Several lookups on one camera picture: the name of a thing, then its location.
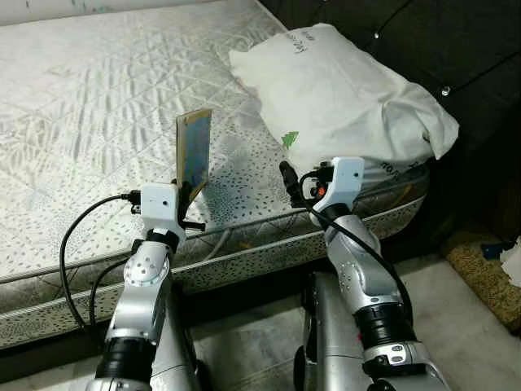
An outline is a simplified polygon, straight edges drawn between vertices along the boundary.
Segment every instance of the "mattress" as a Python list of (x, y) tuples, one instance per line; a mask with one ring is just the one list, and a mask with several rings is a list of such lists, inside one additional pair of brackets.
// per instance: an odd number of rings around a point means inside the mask
[[(43, 20), (0, 27), (0, 347), (75, 327), (63, 302), (63, 233), (95, 201), (175, 178), (175, 117), (212, 108), (210, 183), (187, 218), (205, 222), (179, 248), (187, 292), (215, 288), (325, 254), (322, 234), (292, 210), (278, 172), (284, 150), (232, 77), (228, 52), (283, 31), (253, 0)], [(383, 238), (427, 192), (419, 167), (361, 194), (355, 212)], [(124, 202), (92, 213), (68, 242), (80, 311), (108, 263), (141, 237)], [(210, 254), (223, 232), (229, 239)], [(110, 316), (120, 270), (97, 312)]]

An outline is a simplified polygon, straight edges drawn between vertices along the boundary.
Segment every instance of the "black bed headboard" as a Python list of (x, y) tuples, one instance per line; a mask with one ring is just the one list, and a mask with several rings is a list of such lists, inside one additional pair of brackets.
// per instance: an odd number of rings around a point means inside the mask
[(460, 123), (455, 147), (432, 165), (422, 210), (396, 240), (425, 232), (425, 243), (414, 241), (428, 251), (505, 180), (521, 155), (519, 0), (261, 1), (289, 29), (333, 24)]

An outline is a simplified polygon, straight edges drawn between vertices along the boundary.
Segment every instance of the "green logo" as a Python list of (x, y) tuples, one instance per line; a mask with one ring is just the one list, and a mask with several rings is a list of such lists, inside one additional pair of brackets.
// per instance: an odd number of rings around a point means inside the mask
[(282, 145), (286, 147), (286, 149), (290, 149), (290, 146), (295, 142), (296, 136), (299, 135), (299, 132), (290, 132), (282, 137)]

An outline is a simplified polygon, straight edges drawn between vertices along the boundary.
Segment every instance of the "tile floor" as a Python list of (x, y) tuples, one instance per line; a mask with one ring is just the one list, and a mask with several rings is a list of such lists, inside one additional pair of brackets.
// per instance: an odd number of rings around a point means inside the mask
[[(521, 342), (511, 336), (437, 255), (402, 262), (415, 329), (453, 391), (521, 388)], [(197, 327), (198, 355), (217, 390), (292, 390), (292, 358), (300, 345), (303, 313), (295, 297)], [(98, 362), (91, 358), (10, 383), (0, 391), (81, 391)]]

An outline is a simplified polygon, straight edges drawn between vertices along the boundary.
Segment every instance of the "pillow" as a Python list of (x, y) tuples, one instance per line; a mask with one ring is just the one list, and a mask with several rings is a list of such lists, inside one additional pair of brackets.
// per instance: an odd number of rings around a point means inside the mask
[(231, 51), (230, 63), (299, 174), (321, 160), (361, 156), (364, 183), (381, 182), (431, 156), (440, 159), (458, 137), (458, 123), (423, 87), (328, 24)]

